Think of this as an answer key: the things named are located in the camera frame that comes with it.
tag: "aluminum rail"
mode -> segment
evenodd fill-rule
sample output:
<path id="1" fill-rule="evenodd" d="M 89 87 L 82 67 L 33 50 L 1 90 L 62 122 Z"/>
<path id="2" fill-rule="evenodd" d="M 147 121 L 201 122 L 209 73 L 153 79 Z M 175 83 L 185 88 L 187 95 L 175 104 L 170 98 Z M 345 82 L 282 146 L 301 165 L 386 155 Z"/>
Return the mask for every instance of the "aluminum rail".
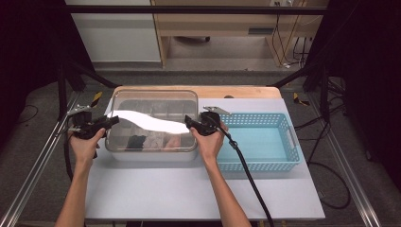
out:
<path id="1" fill-rule="evenodd" d="M 326 15 L 339 12 L 325 7 L 219 7 L 219 6 L 43 6 L 41 9 L 69 13 L 165 13 L 165 14 L 280 14 Z"/>
<path id="2" fill-rule="evenodd" d="M 68 102 L 68 110 L 71 110 L 78 103 L 78 99 L 80 97 L 80 93 L 73 93 L 69 102 Z M 67 120 L 67 116 L 57 122 L 50 136 L 48 137 L 44 148 L 42 149 L 38 159 L 36 160 L 33 167 L 30 169 L 29 174 L 26 177 L 26 180 L 11 206 L 9 207 L 6 214 L 0 220 L 1 227 L 13 227 L 16 223 L 20 215 L 22 214 L 24 207 L 26 206 L 26 202 L 29 200 L 30 195 L 32 194 L 33 189 L 35 188 L 36 183 L 39 181 L 44 168 L 46 167 L 47 161 L 49 160 L 53 150 L 55 149 L 57 143 L 59 142 L 60 133 L 64 128 L 64 125 Z"/>
<path id="3" fill-rule="evenodd" d="M 320 111 L 318 108 L 318 101 L 317 101 L 316 97 L 312 96 L 310 93 L 308 93 L 307 95 L 309 97 L 310 103 L 312 104 L 316 114 L 319 114 Z M 366 196 L 362 185 L 360 184 L 359 180 L 357 179 L 357 175 L 355 174 L 354 170 L 351 168 L 350 164 L 348 163 L 348 161 L 344 155 L 344 152 L 341 149 L 339 141 L 337 140 L 336 136 L 334 135 L 334 133 L 332 131 L 330 131 L 327 134 L 327 136 L 328 136 L 329 143 L 333 149 L 334 157 L 335 157 L 337 164 L 344 176 L 344 180 L 350 189 L 351 195 L 354 199 L 354 202 L 357 206 L 360 216 L 362 217 L 363 221 L 365 222 L 365 225 L 367 227 L 381 226 L 374 208 L 372 207 L 371 203 L 369 202 L 369 199 Z"/>

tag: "forearm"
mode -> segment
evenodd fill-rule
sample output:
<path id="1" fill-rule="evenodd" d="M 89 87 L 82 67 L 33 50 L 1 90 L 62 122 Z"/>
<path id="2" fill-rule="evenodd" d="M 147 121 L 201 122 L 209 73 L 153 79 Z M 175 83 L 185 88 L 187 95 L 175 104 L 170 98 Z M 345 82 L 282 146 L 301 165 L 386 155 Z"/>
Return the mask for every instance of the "forearm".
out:
<path id="1" fill-rule="evenodd" d="M 57 227 L 83 226 L 89 168 L 89 166 L 76 166 L 73 181 L 56 222 Z"/>
<path id="2" fill-rule="evenodd" d="M 251 226 L 245 212 L 221 175 L 217 162 L 212 161 L 205 165 L 218 202 L 218 210 L 223 226 Z"/>

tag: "hand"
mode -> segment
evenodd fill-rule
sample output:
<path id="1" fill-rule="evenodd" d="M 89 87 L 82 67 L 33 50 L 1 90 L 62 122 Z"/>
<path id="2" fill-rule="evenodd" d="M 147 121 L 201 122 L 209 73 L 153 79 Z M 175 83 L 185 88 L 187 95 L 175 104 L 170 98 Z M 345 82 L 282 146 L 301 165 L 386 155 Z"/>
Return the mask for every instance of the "hand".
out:
<path id="1" fill-rule="evenodd" d="M 226 125 L 220 122 L 220 126 L 228 131 Z M 224 141 L 224 134 L 221 131 L 216 131 L 215 133 L 207 136 L 200 135 L 198 131 L 194 128 L 190 129 L 192 135 L 198 142 L 200 155 L 206 164 L 215 163 L 218 157 L 218 152 L 221 149 Z"/>
<path id="2" fill-rule="evenodd" d="M 96 148 L 98 148 L 97 142 L 103 136 L 105 131 L 105 129 L 100 129 L 94 135 L 94 137 L 89 140 L 79 139 L 76 136 L 72 135 L 72 132 L 70 133 L 70 144 L 74 150 L 76 164 L 85 164 L 87 166 L 90 166 L 92 164 Z"/>

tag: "wall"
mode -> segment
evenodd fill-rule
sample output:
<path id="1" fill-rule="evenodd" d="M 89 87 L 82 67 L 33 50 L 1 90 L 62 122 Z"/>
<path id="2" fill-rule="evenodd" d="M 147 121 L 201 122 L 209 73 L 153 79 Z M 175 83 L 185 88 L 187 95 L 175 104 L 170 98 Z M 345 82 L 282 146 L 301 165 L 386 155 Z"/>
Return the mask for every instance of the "wall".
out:
<path id="1" fill-rule="evenodd" d="M 139 5 L 149 0 L 65 0 L 67 5 Z M 160 62 L 151 14 L 73 13 L 79 34 L 93 62 Z"/>

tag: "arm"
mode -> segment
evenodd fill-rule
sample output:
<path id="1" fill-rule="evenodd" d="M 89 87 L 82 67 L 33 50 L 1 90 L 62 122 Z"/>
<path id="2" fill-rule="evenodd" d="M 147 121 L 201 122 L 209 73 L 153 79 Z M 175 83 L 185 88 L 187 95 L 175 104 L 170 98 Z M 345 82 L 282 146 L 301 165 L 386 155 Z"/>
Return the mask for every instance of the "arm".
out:
<path id="1" fill-rule="evenodd" d="M 104 132 L 104 129 L 99 130 L 89 140 L 81 140 L 75 136 L 71 136 L 70 143 L 76 156 L 74 178 L 55 226 L 83 226 L 89 170 L 92 166 L 97 142 L 103 136 Z"/>
<path id="2" fill-rule="evenodd" d="M 222 123 L 221 127 L 227 130 L 227 127 Z M 245 212 L 242 210 L 218 168 L 217 157 L 223 144 L 223 133 L 218 131 L 208 136 L 201 136 L 193 128 L 191 128 L 191 132 L 198 141 L 200 156 L 206 167 L 216 201 L 218 202 L 218 210 L 223 226 L 251 226 Z"/>

